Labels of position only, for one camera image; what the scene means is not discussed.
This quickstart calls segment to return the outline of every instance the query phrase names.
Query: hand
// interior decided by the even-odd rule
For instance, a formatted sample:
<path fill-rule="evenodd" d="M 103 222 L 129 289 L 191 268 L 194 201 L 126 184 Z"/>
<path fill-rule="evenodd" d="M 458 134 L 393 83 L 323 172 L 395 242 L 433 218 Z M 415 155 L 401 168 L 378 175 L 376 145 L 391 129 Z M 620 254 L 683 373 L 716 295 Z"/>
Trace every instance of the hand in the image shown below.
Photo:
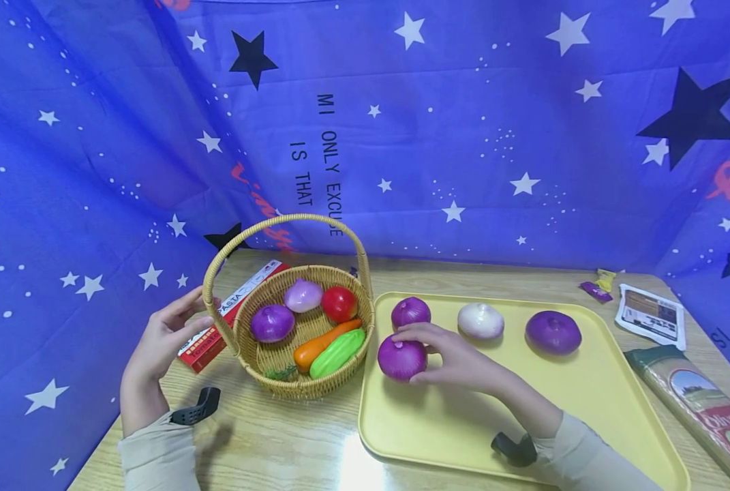
<path fill-rule="evenodd" d="M 215 298 L 220 307 L 220 299 Z M 125 377 L 136 382 L 158 381 L 168 372 L 180 348 L 194 335 L 213 325 L 204 316 L 185 325 L 188 319 L 205 309 L 201 286 L 149 316 L 147 328 L 125 369 Z"/>
<path fill-rule="evenodd" d="M 400 327 L 392 339 L 419 341 L 428 345 L 430 353 L 441 354 L 441 368 L 417 373 L 411 378 L 411 383 L 442 383 L 476 392 L 493 393 L 493 388 L 498 387 L 499 379 L 510 373 L 480 353 L 459 334 L 428 322 Z"/>

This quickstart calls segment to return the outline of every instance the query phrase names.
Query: red tomato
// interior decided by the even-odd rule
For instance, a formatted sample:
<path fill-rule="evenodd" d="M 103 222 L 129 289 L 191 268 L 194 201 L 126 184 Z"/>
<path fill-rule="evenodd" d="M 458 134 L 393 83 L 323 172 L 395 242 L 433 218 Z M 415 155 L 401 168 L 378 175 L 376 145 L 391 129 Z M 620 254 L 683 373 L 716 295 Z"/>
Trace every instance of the red tomato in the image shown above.
<path fill-rule="evenodd" d="M 348 288 L 332 286 L 320 298 L 320 308 L 338 324 L 350 321 L 356 315 L 356 297 Z"/>

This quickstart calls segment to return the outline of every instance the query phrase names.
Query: fabric backdrop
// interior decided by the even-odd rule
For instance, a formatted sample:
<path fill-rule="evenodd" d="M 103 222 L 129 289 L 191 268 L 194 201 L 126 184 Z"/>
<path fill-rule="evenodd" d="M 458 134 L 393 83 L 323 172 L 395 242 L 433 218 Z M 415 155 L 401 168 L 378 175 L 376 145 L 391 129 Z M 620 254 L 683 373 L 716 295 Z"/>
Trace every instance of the fabric backdrop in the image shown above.
<path fill-rule="evenodd" d="M 289 212 L 655 273 L 730 361 L 730 0 L 0 0 L 0 490 L 69 486 L 149 313 Z"/>

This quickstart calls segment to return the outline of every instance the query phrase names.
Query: sleeve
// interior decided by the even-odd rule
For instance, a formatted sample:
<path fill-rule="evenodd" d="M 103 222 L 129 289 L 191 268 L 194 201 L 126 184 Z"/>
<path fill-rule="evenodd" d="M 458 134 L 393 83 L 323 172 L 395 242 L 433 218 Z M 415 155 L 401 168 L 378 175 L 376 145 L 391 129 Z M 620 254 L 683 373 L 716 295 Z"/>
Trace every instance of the sleeve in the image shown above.
<path fill-rule="evenodd" d="M 555 438 L 535 438 L 540 474 L 562 491 L 661 491 L 580 419 L 564 413 Z"/>
<path fill-rule="evenodd" d="M 125 491 L 200 491 L 193 428 L 166 413 L 117 445 Z"/>

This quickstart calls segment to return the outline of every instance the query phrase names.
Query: plastic tray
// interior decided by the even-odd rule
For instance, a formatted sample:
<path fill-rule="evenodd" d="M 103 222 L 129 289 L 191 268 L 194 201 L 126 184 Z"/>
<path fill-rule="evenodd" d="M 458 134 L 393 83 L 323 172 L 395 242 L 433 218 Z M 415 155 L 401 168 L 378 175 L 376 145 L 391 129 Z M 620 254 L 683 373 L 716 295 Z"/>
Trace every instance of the plastic tray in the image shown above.
<path fill-rule="evenodd" d="M 518 373 L 568 413 L 584 420 L 666 491 L 688 491 L 689 474 L 637 377 L 624 360 L 606 322 L 585 307 L 541 301 L 475 299 L 446 295 L 385 293 L 376 300 L 376 331 L 365 362 L 359 434 L 379 456 L 421 464 L 538 482 L 531 467 L 505 464 L 490 450 L 504 431 L 514 441 L 523 428 L 497 400 L 448 387 L 396 383 L 381 373 L 378 347 L 392 333 L 391 310 L 409 296 L 425 300 L 434 324 L 457 331 L 462 306 L 482 301 L 504 315 L 502 340 L 474 342 L 485 355 Z M 544 357 L 525 341 L 525 325 L 541 310 L 572 316 L 583 334 L 576 353 L 562 360 Z M 431 355 L 431 366 L 441 362 Z"/>

